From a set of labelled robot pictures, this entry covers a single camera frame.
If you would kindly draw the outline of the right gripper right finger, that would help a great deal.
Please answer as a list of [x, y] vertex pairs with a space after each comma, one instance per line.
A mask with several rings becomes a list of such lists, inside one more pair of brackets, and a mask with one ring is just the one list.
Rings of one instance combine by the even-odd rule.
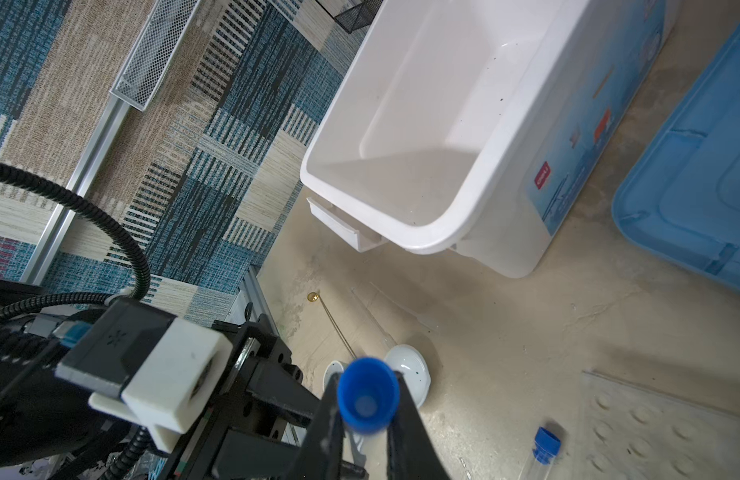
[[387, 429], [387, 478], [389, 480], [449, 480], [404, 380], [396, 372], [400, 400]]

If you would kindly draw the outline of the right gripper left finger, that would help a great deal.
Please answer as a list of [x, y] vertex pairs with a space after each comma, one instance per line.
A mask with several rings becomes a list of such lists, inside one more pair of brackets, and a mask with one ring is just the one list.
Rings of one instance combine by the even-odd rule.
[[332, 479], [342, 475], [345, 426], [338, 399], [341, 375], [330, 381], [286, 479]]

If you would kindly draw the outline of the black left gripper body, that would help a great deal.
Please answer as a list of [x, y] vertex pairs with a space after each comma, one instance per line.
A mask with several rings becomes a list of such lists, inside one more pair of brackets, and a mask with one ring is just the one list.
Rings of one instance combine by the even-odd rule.
[[232, 354], [199, 420], [181, 437], [161, 479], [282, 479], [298, 448], [290, 424], [308, 427], [319, 400], [292, 363], [291, 350], [267, 324], [214, 321]]

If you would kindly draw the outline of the blue capped test tube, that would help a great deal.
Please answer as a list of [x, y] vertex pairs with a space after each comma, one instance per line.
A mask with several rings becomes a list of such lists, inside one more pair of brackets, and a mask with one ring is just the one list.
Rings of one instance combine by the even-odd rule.
[[382, 360], [359, 358], [340, 375], [337, 403], [344, 425], [363, 436], [387, 429], [400, 403], [395, 372]]
[[534, 444], [519, 480], [547, 480], [552, 465], [561, 449], [561, 440], [550, 430], [539, 427]]

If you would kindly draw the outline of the white plastic storage bin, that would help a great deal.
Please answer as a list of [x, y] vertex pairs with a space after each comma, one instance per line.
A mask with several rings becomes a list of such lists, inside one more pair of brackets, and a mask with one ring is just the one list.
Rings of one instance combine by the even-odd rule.
[[311, 213], [359, 252], [537, 266], [676, 1], [386, 1], [307, 149]]

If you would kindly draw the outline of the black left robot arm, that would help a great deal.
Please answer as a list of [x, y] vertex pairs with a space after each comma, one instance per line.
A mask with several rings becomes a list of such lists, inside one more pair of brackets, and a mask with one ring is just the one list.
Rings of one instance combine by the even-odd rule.
[[277, 478], [296, 450], [287, 424], [318, 405], [289, 349], [264, 320], [204, 327], [144, 302], [148, 260], [95, 204], [0, 163], [0, 183], [95, 224], [124, 252], [134, 285], [118, 294], [40, 295], [0, 309], [0, 467], [69, 453], [56, 477], [105, 463], [130, 479], [146, 453], [168, 479]]

